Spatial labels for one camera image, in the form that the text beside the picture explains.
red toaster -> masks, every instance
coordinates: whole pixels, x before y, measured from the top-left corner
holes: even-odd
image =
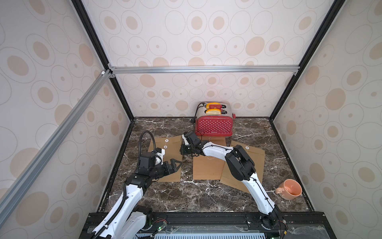
[[[196,110],[195,133],[198,136],[232,136],[234,118],[227,103],[203,103]]]

marble countertop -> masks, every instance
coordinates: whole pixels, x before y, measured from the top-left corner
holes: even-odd
[[[285,179],[294,179],[292,170],[283,154],[267,119],[236,118],[233,135],[226,137],[227,146],[235,140],[265,150],[263,187],[283,212],[309,211],[303,196],[284,200],[274,189]],[[122,162],[115,178],[105,211],[110,211],[119,195],[122,184],[136,168],[138,139],[143,130],[155,137],[181,135],[195,129],[190,118],[137,118]],[[142,149],[147,150],[150,138],[146,134]],[[249,212],[258,211],[248,193],[221,184],[218,180],[193,180],[193,158],[183,156],[181,182],[153,182],[139,205],[150,206],[155,212]]]

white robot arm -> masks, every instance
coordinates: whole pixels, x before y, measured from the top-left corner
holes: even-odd
[[[141,142],[145,133],[148,133],[153,141],[153,152],[142,152]],[[93,230],[92,239],[118,238],[133,239],[135,234],[145,225],[151,225],[147,220],[149,211],[140,209],[136,204],[141,200],[154,179],[162,178],[178,171],[182,162],[175,159],[163,162],[165,150],[155,147],[155,140],[149,131],[142,132],[138,142],[137,168],[123,184],[123,194],[105,217],[105,219]]]
[[[209,141],[201,141],[192,131],[185,132],[182,138],[185,143],[181,147],[181,154],[213,156],[226,161],[231,174],[244,183],[255,200],[262,213],[263,226],[268,229],[276,226],[280,210],[264,190],[257,177],[252,159],[240,145],[227,147]]]
[[[141,152],[141,140],[145,133],[149,133],[152,137],[154,143],[153,152]],[[201,141],[192,131],[185,132],[182,138],[185,143],[181,146],[181,154],[213,156],[226,161],[232,175],[244,183],[255,200],[262,214],[262,225],[268,229],[276,226],[279,221],[280,210],[267,195],[257,177],[252,159],[240,145],[226,147],[208,141]],[[170,164],[163,162],[165,150],[155,148],[154,136],[149,131],[142,132],[139,138],[138,149],[137,169],[127,178],[124,183],[123,194],[109,214],[94,228],[92,239],[133,239],[139,230],[152,225],[151,220],[148,220],[149,217],[147,216],[149,212],[137,209],[136,204],[152,184],[153,179],[159,179],[178,171],[182,162],[174,159],[170,160]],[[162,230],[166,225],[167,223],[163,223],[163,226],[159,227],[155,233]]]

orange mug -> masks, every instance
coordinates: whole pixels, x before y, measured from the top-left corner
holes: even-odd
[[[275,193],[279,194],[286,200],[292,200],[300,196],[302,192],[303,189],[301,188],[301,185],[293,179],[285,180],[278,188],[275,189]]]

circle pattern wallpaper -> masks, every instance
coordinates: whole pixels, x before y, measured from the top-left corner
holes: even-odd
[[[229,103],[237,116],[272,113],[292,72],[118,74],[134,116],[190,117],[204,101]]]
[[[381,16],[380,0],[348,1],[275,119],[337,238],[382,227]]]
[[[331,3],[110,0],[88,9],[114,66],[298,65]]]
[[[70,1],[0,3],[0,198],[101,69]],[[122,144],[124,112],[106,82],[2,226],[1,239],[79,237]]]

